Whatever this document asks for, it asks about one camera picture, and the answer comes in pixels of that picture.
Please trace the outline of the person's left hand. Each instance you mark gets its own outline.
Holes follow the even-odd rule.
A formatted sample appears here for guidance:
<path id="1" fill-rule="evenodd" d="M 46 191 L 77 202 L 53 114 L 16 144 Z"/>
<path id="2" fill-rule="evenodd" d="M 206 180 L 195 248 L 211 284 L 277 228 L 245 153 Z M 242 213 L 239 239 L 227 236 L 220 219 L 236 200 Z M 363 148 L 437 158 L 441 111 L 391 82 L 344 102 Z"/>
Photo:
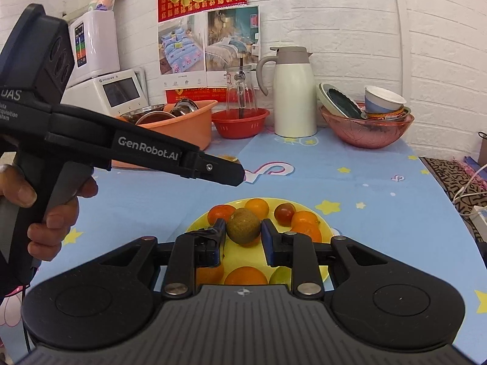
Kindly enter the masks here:
<path id="1" fill-rule="evenodd" d="M 59 254 L 63 240 L 77 222 L 79 197 L 89 199 L 97 192 L 96 180 L 90 177 L 68 202 L 51 208 L 43 222 L 31 224 L 27 230 L 28 252 L 36 259 L 51 261 Z M 36 192 L 22 172 L 12 165 L 1 165 L 1 197 L 21 208 L 30 208 L 37 200 Z"/>

